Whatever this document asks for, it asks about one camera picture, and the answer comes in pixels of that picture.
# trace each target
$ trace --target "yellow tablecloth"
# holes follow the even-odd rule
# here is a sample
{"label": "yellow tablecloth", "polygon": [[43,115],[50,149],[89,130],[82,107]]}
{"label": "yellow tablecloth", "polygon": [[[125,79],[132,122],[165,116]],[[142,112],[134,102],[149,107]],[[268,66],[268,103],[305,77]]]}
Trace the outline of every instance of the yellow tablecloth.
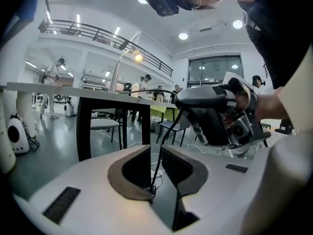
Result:
{"label": "yellow tablecloth", "polygon": [[177,108],[173,109],[173,108],[167,108],[163,106],[151,105],[150,115],[162,117],[162,113],[164,113],[164,118],[166,118],[167,120],[173,121],[173,110],[175,111],[175,119],[176,119],[179,113],[179,110]]}

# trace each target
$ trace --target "ceiling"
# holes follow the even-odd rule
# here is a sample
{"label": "ceiling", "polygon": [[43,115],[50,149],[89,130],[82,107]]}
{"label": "ceiling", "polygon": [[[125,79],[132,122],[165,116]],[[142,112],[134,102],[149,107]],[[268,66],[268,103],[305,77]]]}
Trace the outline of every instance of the ceiling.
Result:
{"label": "ceiling", "polygon": [[[50,4],[69,4],[110,13],[137,27],[169,54],[203,46],[229,43],[250,43],[244,28],[236,30],[232,22],[242,19],[243,13],[236,0],[223,0],[210,11],[185,11],[175,16],[161,18],[148,4],[137,0],[48,0]],[[199,29],[210,28],[199,32]],[[182,41],[179,33],[187,32]]]}
{"label": "ceiling", "polygon": [[[28,48],[26,51],[25,58],[30,63],[37,66],[37,68],[32,68],[33,70],[41,71],[41,69],[46,69],[53,62],[57,61],[59,58],[63,57],[66,61],[66,69],[59,69],[59,73],[61,77],[70,77],[67,72],[75,74],[75,71],[79,65],[79,59],[82,54],[81,50],[78,49],[70,49],[70,48],[62,48],[62,47],[49,47],[49,48]],[[116,60],[112,58],[108,58],[106,56],[88,53],[85,71],[87,74],[97,76],[99,78],[107,79],[105,77],[106,71],[113,71],[116,64]],[[133,66],[125,64],[123,62],[120,63],[119,67],[119,76],[118,81],[120,83],[138,83],[140,81],[141,76],[145,76],[146,73],[140,69],[137,69]],[[158,79],[157,77],[153,77],[150,81],[151,86],[157,85],[168,85],[165,84],[164,81]]]}

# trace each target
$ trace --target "railing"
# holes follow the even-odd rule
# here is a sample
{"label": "railing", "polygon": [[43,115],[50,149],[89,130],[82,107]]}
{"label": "railing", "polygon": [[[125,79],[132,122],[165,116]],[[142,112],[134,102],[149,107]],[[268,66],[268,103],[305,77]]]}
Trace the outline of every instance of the railing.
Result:
{"label": "railing", "polygon": [[56,33],[63,35],[70,35],[74,37],[88,37],[93,41],[108,45],[112,48],[119,50],[129,50],[132,45],[135,45],[143,56],[143,61],[156,67],[159,71],[162,71],[172,77],[173,69],[171,69],[167,64],[159,60],[157,57],[152,55],[150,52],[141,48],[140,46],[134,44],[133,42],[114,35],[114,33],[89,25],[85,23],[80,23],[79,27],[77,22],[52,19],[53,23],[46,23],[43,21],[38,29],[41,33]]}

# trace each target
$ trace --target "floor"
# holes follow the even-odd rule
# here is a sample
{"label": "floor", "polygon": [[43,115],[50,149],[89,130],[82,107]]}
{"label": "floor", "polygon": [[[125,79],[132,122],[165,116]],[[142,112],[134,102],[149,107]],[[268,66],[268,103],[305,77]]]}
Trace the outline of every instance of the floor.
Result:
{"label": "floor", "polygon": [[[39,188],[79,162],[76,146],[76,116],[66,117],[62,111],[63,105],[56,105],[55,112],[60,119],[49,119],[48,112],[45,112],[43,118],[40,119],[39,109],[33,113],[37,123],[37,140],[40,147],[36,152],[30,151],[24,155],[17,155],[17,166],[9,178],[13,191],[24,199],[29,199]],[[114,130],[116,139],[113,140],[113,143],[111,143],[111,135],[111,130],[109,133],[107,130],[90,131],[92,157],[119,150],[117,128]],[[177,133],[176,145],[179,145],[181,135],[182,133]],[[172,143],[172,136],[171,134],[166,143]],[[127,137],[128,146],[141,144],[141,125],[137,121],[132,124],[130,117],[128,119]],[[194,140],[195,133],[191,128],[187,129],[182,147],[193,152],[202,151],[218,155],[217,148],[203,146],[198,140],[196,142]],[[157,134],[151,133],[152,154],[159,153],[161,140],[159,140],[159,144],[156,144],[156,141]],[[229,156],[227,150],[223,151],[222,154]],[[155,163],[157,159],[158,155],[152,155],[151,163]],[[175,210],[176,189],[166,173],[163,174],[162,179],[156,179],[156,187],[161,185],[162,180],[163,184],[157,190],[152,208],[163,222],[171,227]]]}

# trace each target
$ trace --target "lamp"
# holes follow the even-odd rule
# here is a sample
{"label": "lamp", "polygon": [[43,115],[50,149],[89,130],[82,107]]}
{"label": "lamp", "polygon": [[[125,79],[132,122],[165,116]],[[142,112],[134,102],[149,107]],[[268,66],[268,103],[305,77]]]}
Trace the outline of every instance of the lamp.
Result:
{"label": "lamp", "polygon": [[110,88],[109,88],[109,92],[116,92],[116,83],[117,83],[117,76],[118,76],[118,69],[119,69],[119,63],[122,59],[122,56],[125,53],[131,53],[135,56],[135,60],[137,61],[141,61],[142,60],[142,56],[140,55],[140,52],[138,50],[138,48],[135,45],[132,45],[132,47],[129,50],[126,50],[122,53],[122,55],[120,55],[120,57],[118,58],[114,71],[113,71],[113,75],[112,75],[112,80],[111,80],[111,84],[110,84]]}

